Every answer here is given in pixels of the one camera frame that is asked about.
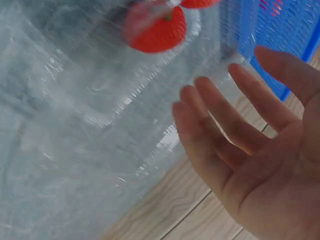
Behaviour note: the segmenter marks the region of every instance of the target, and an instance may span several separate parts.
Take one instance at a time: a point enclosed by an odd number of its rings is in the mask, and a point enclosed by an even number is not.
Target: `plastic surface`
[[[319,0],[260,0],[257,44],[289,52],[308,62],[320,43]],[[290,90],[272,78],[254,57],[252,66],[282,101]]]
[[[97,239],[143,198],[182,156],[180,87],[206,75],[235,98],[257,3],[184,9],[185,41],[145,54],[123,39],[127,0],[1,1],[0,239]]]

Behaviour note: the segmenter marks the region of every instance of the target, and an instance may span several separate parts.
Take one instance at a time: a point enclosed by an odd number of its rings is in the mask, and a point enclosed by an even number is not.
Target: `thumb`
[[[305,107],[302,153],[308,160],[320,164],[320,93]]]

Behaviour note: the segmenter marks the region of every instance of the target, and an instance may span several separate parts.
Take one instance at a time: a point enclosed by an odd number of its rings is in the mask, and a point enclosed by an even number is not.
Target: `palm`
[[[288,54],[260,48],[257,56],[299,97],[305,106],[303,120],[242,67],[232,65],[229,71],[236,84],[278,136],[269,139],[247,124],[201,77],[196,88],[182,89],[181,102],[173,106],[181,142],[195,170],[254,235],[272,240],[319,239],[320,81],[316,80],[320,75]]]

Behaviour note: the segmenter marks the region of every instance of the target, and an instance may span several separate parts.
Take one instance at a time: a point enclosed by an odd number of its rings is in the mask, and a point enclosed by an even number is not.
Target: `blue crate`
[[[256,43],[308,62],[320,43],[320,1],[260,0],[259,4]],[[286,100],[290,90],[266,73],[255,57],[251,64],[275,95]]]

